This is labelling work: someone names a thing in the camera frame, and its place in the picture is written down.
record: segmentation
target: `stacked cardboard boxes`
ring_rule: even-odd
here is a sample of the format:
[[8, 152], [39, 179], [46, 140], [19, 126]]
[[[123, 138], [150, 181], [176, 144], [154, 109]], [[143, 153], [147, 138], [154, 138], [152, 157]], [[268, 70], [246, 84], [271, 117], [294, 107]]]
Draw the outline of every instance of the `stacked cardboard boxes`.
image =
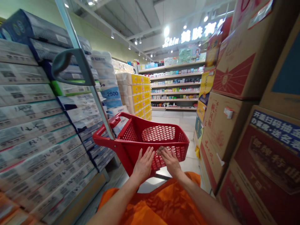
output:
[[298, 224], [300, 17], [249, 114], [217, 199], [242, 224]]
[[261, 1], [221, 44], [200, 145], [215, 194], [298, 14], [299, 6], [293, 1]]

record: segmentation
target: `ceiling light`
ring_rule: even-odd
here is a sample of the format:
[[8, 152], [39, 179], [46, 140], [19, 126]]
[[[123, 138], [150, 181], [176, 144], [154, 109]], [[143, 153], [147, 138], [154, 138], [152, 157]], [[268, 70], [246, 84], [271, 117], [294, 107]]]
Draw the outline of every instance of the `ceiling light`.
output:
[[165, 30], [163, 31], [163, 34], [164, 34], [165, 38], [169, 35], [169, 32], [170, 32], [170, 28], [167, 26], [165, 28]]

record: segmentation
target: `blue label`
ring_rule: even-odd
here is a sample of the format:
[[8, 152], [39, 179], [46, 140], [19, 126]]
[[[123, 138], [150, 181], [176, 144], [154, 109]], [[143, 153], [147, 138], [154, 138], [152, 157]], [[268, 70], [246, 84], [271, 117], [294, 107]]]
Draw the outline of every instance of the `blue label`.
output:
[[300, 157], [299, 126], [257, 110], [253, 112], [250, 124], [254, 125], [257, 129], [263, 130], [283, 145], [288, 146], [288, 149], [293, 154]]

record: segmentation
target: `green wall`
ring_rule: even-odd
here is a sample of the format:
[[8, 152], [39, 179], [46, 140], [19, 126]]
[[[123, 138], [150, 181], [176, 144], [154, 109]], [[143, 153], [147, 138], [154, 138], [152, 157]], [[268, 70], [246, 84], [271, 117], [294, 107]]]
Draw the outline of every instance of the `green wall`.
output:
[[[20, 8], [65, 28], [54, 0], [0, 0], [0, 17], [7, 19]], [[140, 63], [147, 63], [133, 50], [129, 50], [127, 46], [107, 36], [81, 17], [74, 13], [70, 13], [70, 17], [76, 33], [89, 40], [93, 50], [108, 51], [112, 57], [125, 62], [139, 59]]]

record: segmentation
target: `red shopping basket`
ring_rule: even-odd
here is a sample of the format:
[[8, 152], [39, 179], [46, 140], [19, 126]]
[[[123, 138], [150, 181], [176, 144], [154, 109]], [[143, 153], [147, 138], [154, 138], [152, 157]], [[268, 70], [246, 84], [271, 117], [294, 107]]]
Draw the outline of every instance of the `red shopping basket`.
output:
[[[133, 172], [141, 148], [144, 155], [149, 146], [154, 147], [154, 151], [160, 146], [165, 146], [169, 150], [174, 150], [179, 162], [185, 160], [189, 140], [178, 125], [151, 122], [129, 113], [120, 112], [108, 120], [111, 128], [120, 122], [120, 117], [126, 117], [129, 120], [115, 140], [101, 136], [106, 130], [104, 125], [93, 134], [93, 139], [97, 145], [109, 147], [116, 152], [129, 176]], [[154, 176], [155, 171], [164, 166], [162, 157], [155, 154], [151, 166], [151, 176]]]

